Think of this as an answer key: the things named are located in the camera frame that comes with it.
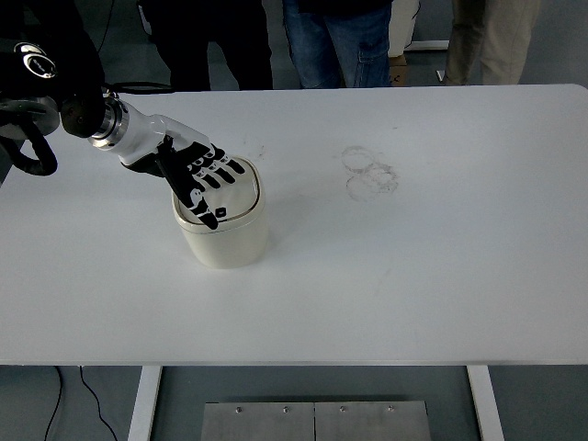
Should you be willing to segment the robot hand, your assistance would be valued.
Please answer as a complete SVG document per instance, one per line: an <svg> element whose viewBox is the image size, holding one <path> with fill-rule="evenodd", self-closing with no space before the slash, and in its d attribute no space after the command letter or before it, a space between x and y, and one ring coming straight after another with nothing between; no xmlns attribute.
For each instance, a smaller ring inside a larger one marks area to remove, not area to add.
<svg viewBox="0 0 588 441"><path fill-rule="evenodd" d="M236 182L244 168L197 130L128 107L129 126L112 152L127 168L164 178L178 201L211 230L219 220L206 197Z"/></svg>

